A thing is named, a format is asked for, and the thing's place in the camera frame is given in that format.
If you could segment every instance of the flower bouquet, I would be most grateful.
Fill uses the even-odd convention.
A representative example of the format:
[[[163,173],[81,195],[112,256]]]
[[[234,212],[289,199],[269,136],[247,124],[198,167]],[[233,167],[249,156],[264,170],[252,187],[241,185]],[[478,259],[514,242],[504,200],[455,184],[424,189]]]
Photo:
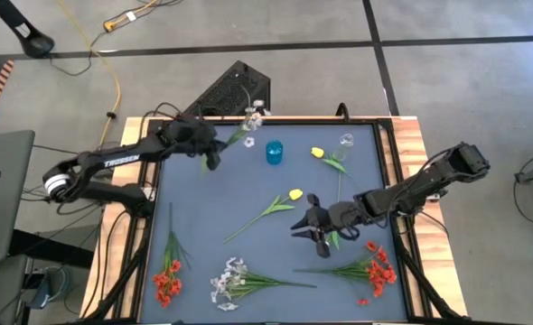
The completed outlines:
[[[303,192],[300,189],[294,189],[288,192],[288,197],[281,200],[281,196],[277,195],[273,203],[270,204],[266,210],[264,210],[261,214],[259,214],[256,218],[253,218],[250,220],[245,226],[243,226],[241,229],[237,230],[234,234],[230,235],[228,238],[224,239],[222,244],[226,244],[228,241],[230,241],[232,238],[236,237],[238,234],[240,234],[244,229],[250,227],[253,223],[257,222],[260,218],[263,218],[266,215],[269,215],[271,213],[277,212],[277,211],[284,211],[288,209],[294,209],[294,206],[283,204],[287,202],[288,200],[299,200],[303,196]]]
[[[160,302],[162,308],[168,307],[172,300],[171,297],[179,294],[182,290],[182,282],[178,278],[178,272],[182,268],[181,258],[183,258],[188,265],[186,256],[186,251],[184,251],[180,245],[174,232],[171,231],[164,250],[164,265],[162,272],[156,274],[152,279],[158,288],[156,291],[156,300]]]
[[[264,275],[252,273],[244,264],[242,258],[237,261],[236,257],[231,257],[224,269],[224,274],[220,278],[210,280],[210,284],[214,287],[214,291],[210,293],[210,298],[213,303],[218,303],[220,297],[226,298],[226,302],[220,303],[217,307],[223,311],[234,311],[238,302],[247,294],[254,293],[260,289],[279,285],[290,285],[305,288],[316,288],[316,285],[291,283],[287,281],[278,281]]]
[[[373,253],[372,255],[365,255],[354,262],[344,266],[335,267],[332,269],[303,269],[295,270],[296,272],[318,273],[339,276],[340,278],[349,280],[370,283],[373,287],[373,296],[378,298],[383,293],[383,288],[386,283],[393,284],[397,280],[395,270],[390,265],[387,258],[387,253],[383,247],[377,249],[375,243],[369,241],[367,249]],[[359,305],[369,304],[368,299],[357,300]]]

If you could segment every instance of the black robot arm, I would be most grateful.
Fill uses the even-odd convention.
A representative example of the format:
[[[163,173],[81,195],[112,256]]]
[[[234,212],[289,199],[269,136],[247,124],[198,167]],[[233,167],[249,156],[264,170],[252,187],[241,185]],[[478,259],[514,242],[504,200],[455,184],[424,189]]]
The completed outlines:
[[[325,241],[325,234],[336,231],[344,239],[356,240],[360,235],[356,226],[378,224],[386,219],[392,223],[391,230],[395,238],[397,255],[409,268],[439,314],[445,319],[457,320],[457,322],[450,322],[453,324],[461,324],[464,320],[471,324],[483,324],[485,322],[472,322],[460,316],[447,305],[416,265],[399,235],[396,221],[399,214],[414,215],[425,205],[428,196],[433,194],[443,196],[446,193],[445,187],[452,182],[477,181],[490,169],[487,160],[474,145],[461,143],[440,154],[429,159],[430,164],[427,166],[426,163],[416,175],[388,189],[370,190],[357,194],[351,202],[337,202],[328,209],[324,209],[319,199],[314,194],[309,194],[307,198],[313,206],[291,229],[304,227],[314,229],[293,233],[292,236],[312,239],[316,243],[317,254],[321,257],[329,257],[331,253]],[[429,319],[419,318],[415,320],[429,321]]]
[[[77,157],[58,163],[43,175],[43,184],[55,202],[63,204],[80,198],[120,202],[132,218],[151,218],[154,204],[138,184],[116,186],[92,181],[92,175],[127,163],[160,162],[175,153],[191,157],[204,154],[208,168],[213,171],[220,163],[219,153],[227,147],[215,136],[214,127],[204,120],[177,116],[168,126],[159,128],[136,144],[80,153]],[[107,296],[100,300],[95,311],[76,323],[93,323],[106,317],[134,270],[144,261],[148,240],[148,232],[145,232],[128,266],[122,270]]]

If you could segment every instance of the gray floor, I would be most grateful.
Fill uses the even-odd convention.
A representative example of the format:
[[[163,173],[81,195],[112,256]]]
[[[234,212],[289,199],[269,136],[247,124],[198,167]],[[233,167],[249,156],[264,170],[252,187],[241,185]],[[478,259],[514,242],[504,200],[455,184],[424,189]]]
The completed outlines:
[[[14,2],[54,37],[57,51],[84,51],[54,2]],[[66,3],[90,37],[101,32],[103,20],[136,5],[132,0]],[[372,0],[372,5],[382,40],[533,35],[530,1]],[[97,47],[369,39],[360,0],[185,0],[107,35]],[[19,52],[0,21],[0,54]],[[513,173],[533,156],[533,42],[384,52],[400,113],[419,116],[427,151],[466,141],[477,144],[491,161],[486,179],[451,186],[442,203],[468,312],[478,320],[533,324],[533,224],[518,215],[511,197]],[[140,116],[161,101],[187,107],[234,60],[271,77],[277,115],[329,115],[341,101],[353,115],[389,114],[371,48],[112,58],[123,101],[108,140],[120,138],[124,118]],[[56,64],[78,70],[85,61]],[[108,73],[98,60],[94,64],[74,79],[45,60],[17,61],[0,100],[0,132],[31,128],[37,144],[73,151],[94,148],[115,96]],[[41,175],[65,157],[36,149],[28,185],[39,184]],[[533,185],[521,188],[519,198],[533,216]],[[17,226],[52,231],[74,218],[56,216],[45,204],[23,204]],[[85,229],[96,224],[98,214],[85,222]],[[70,306],[77,309],[74,298]],[[57,309],[41,311],[32,324],[72,317]]]

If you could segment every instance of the yellow tulip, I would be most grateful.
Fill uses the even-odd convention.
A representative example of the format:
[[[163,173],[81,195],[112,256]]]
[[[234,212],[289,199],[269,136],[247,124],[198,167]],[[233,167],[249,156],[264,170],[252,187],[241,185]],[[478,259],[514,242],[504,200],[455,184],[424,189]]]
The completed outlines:
[[[311,154],[317,158],[323,158],[324,150],[321,148],[313,147],[311,148]]]
[[[303,196],[303,191],[301,189],[294,189],[288,192],[288,197],[291,200],[299,200]]]

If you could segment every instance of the blue glass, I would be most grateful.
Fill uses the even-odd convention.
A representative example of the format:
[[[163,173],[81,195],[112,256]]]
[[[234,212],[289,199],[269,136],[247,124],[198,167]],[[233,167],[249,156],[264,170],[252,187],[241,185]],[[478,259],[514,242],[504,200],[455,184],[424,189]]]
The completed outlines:
[[[283,160],[283,144],[278,140],[271,140],[266,144],[266,161],[271,165],[278,165]]]

